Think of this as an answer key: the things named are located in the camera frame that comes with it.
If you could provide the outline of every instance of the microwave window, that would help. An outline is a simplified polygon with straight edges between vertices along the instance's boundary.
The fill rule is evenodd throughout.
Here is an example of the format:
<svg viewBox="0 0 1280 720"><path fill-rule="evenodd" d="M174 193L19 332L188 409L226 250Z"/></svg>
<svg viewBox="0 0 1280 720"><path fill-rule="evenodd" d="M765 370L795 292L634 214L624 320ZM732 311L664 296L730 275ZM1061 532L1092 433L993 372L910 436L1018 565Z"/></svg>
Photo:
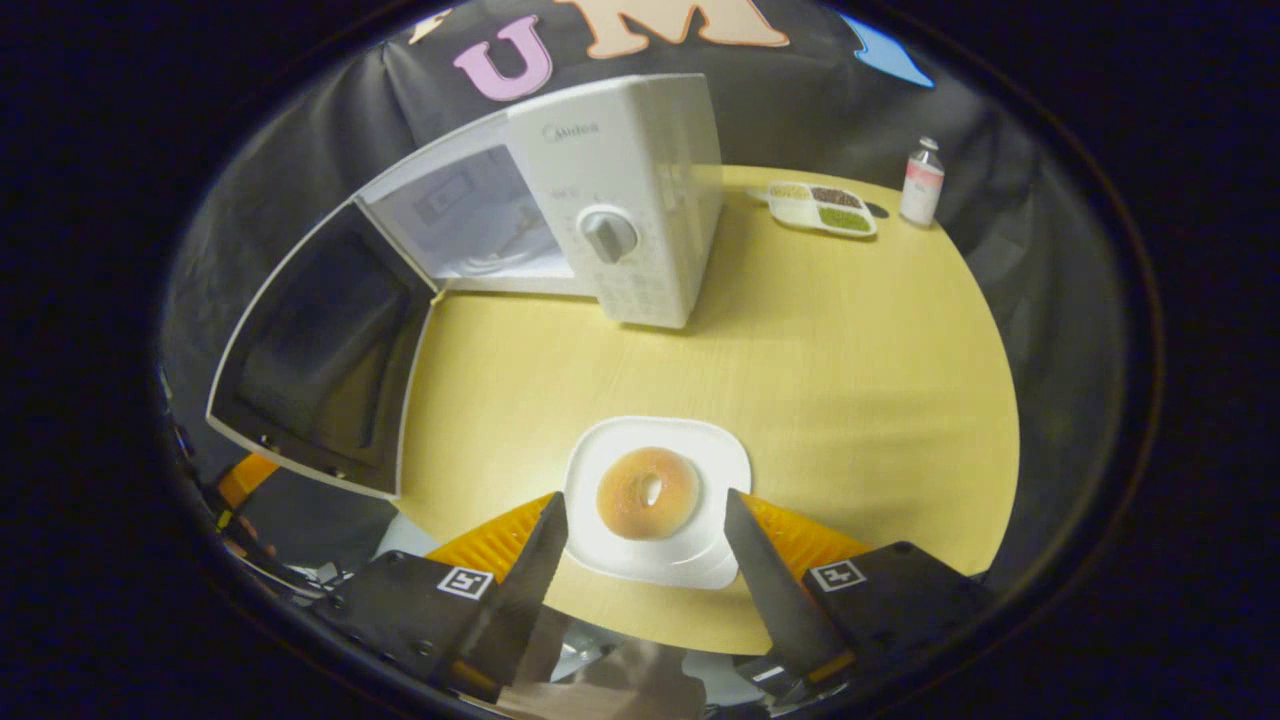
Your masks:
<svg viewBox="0 0 1280 720"><path fill-rule="evenodd" d="M339 455L369 448L408 300L410 288L358 237L333 243L247 338L236 395L312 445Z"/></svg>

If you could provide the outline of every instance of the wooden table surface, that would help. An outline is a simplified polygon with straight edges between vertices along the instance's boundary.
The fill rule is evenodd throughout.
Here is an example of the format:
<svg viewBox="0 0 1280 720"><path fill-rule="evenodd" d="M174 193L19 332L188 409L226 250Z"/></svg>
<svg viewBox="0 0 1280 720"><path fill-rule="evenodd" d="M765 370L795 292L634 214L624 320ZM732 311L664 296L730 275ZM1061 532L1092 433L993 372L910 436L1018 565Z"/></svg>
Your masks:
<svg viewBox="0 0 1280 720"><path fill-rule="evenodd" d="M778 225L742 190L854 191L891 213L870 240ZM742 441L753 492L851 537L908 539L984 570L1018 479L1018 411L995 320L946 233L899 192L726 167L726 204L684 331L620 325L594 301L447 295L408 405L398 507L448 541L561 489L584 430L616 415L692 418ZM547 605L713 652L769 648L741 573L721 591L599 575L562 557Z"/></svg>

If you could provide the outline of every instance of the bottle label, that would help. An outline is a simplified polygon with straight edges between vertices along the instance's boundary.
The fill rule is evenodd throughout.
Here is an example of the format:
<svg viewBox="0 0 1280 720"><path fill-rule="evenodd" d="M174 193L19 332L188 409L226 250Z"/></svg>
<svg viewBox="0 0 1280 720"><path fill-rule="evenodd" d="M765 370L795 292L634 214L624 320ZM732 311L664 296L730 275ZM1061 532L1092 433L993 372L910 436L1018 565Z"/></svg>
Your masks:
<svg viewBox="0 0 1280 720"><path fill-rule="evenodd" d="M942 173L919 160L906 163L906 179L927 190L942 190Z"/></svg>
<svg viewBox="0 0 1280 720"><path fill-rule="evenodd" d="M942 173L919 160L908 160L906 179L902 182L902 205L899 213L920 225L933 222L942 192Z"/></svg>

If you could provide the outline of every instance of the microwave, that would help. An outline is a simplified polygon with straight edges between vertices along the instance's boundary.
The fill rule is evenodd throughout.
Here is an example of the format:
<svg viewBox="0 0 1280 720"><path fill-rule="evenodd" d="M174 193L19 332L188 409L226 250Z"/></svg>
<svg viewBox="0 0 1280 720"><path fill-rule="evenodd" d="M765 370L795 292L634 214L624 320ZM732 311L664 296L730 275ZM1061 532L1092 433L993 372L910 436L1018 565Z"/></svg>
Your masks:
<svg viewBox="0 0 1280 720"><path fill-rule="evenodd" d="M407 392L442 292L589 296L682 328L722 208L701 74L531 99L421 147L275 266L219 361L206 419L246 450L399 496Z"/></svg>

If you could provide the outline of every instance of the small bottle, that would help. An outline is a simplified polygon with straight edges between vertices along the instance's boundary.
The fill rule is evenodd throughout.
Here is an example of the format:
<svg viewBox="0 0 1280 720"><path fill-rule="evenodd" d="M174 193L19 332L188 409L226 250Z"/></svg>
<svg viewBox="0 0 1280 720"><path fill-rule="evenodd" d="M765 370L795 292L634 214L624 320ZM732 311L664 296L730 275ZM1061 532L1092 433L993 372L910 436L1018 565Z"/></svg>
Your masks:
<svg viewBox="0 0 1280 720"><path fill-rule="evenodd" d="M899 214L922 227L933 224L933 211L938 209L945 174L938 160L938 143L933 138L922 137L920 147L906 158L906 181L902 183Z"/></svg>

